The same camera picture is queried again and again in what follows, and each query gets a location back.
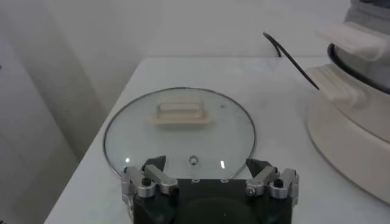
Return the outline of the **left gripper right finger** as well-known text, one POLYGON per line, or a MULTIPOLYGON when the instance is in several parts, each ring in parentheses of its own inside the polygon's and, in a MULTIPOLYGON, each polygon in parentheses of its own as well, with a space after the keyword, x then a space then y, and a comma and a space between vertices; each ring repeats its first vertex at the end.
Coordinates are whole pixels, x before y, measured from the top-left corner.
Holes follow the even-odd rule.
POLYGON ((267 161, 246 159, 246 166, 252 175, 246 181, 246 195, 257 197, 266 191, 272 198, 298 199, 299 197, 299 174, 294 169, 285 169, 282 173, 278 168, 267 161))

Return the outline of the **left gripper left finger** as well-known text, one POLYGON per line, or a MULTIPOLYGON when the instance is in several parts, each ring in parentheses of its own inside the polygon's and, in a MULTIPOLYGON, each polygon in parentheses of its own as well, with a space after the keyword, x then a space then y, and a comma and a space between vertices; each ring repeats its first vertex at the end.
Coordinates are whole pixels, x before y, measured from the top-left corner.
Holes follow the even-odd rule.
POLYGON ((151 198, 157 192, 163 195, 178 194, 179 181, 167 176, 161 170, 161 168, 164 168, 165 159, 165 156, 149 159, 141 169, 135 166, 123 168, 121 172, 121 193, 123 197, 151 198))

